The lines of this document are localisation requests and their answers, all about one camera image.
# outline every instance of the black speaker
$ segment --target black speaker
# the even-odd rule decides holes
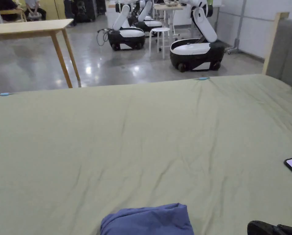
[[[98,15],[105,15],[107,11],[105,0],[96,0]]]

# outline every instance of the blue clip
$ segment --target blue clip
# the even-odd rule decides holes
[[[209,79],[210,77],[200,77],[200,78],[198,78],[198,80],[207,80],[207,79]]]

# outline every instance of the gray headboard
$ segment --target gray headboard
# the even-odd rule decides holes
[[[292,87],[292,20],[279,18],[264,73]]]

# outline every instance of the blue cloth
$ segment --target blue cloth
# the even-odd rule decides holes
[[[101,235],[194,235],[187,206],[179,203],[160,207],[121,209],[101,222]]]

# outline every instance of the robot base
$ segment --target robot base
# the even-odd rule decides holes
[[[114,51],[123,49],[142,49],[145,44],[145,33],[138,28],[125,28],[108,32],[109,43]]]
[[[170,59],[181,72],[189,70],[218,70],[224,55],[220,41],[197,43],[198,39],[184,39],[172,43]]]

